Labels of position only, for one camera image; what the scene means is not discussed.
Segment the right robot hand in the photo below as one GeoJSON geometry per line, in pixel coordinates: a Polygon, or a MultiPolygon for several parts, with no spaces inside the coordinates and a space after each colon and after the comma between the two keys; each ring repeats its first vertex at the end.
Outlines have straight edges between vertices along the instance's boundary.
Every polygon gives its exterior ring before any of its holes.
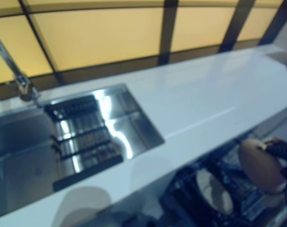
{"type": "Polygon", "coordinates": [[[274,160],[270,164],[270,170],[281,175],[287,181],[287,166],[282,167],[279,160],[287,161],[287,142],[276,137],[264,140],[264,151],[269,154],[274,160]]]}

